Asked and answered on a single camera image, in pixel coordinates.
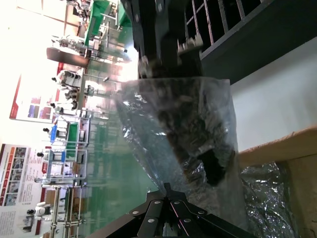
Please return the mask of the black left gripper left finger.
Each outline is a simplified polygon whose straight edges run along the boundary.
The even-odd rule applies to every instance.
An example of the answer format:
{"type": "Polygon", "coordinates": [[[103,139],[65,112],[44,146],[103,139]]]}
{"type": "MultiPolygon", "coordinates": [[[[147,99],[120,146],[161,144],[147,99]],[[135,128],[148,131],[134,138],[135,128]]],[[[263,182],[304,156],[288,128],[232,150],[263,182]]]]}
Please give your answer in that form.
{"type": "Polygon", "coordinates": [[[95,231],[90,238],[165,238],[168,198],[160,191],[150,192],[146,201],[129,213],[95,231]]]}

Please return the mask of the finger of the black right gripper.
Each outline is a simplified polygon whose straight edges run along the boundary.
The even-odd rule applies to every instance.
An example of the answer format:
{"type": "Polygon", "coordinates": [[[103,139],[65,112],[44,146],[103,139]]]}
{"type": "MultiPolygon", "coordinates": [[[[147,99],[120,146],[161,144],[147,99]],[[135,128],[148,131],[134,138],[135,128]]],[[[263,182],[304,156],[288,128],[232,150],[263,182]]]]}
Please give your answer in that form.
{"type": "Polygon", "coordinates": [[[177,65],[178,44],[186,41],[185,0],[156,1],[157,55],[163,65],[177,65]]]}
{"type": "Polygon", "coordinates": [[[138,73],[161,75],[156,38],[156,19],[161,1],[122,0],[121,3],[132,25],[133,44],[138,52],[138,73]]]}

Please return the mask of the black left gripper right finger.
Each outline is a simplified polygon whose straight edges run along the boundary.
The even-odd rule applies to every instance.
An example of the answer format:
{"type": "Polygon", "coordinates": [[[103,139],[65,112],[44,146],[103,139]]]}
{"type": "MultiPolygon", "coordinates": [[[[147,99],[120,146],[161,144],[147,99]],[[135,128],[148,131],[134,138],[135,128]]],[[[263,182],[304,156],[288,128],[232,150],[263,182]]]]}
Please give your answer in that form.
{"type": "Polygon", "coordinates": [[[185,193],[171,190],[169,201],[185,234],[192,238],[253,238],[254,235],[188,202],[185,193]]]}

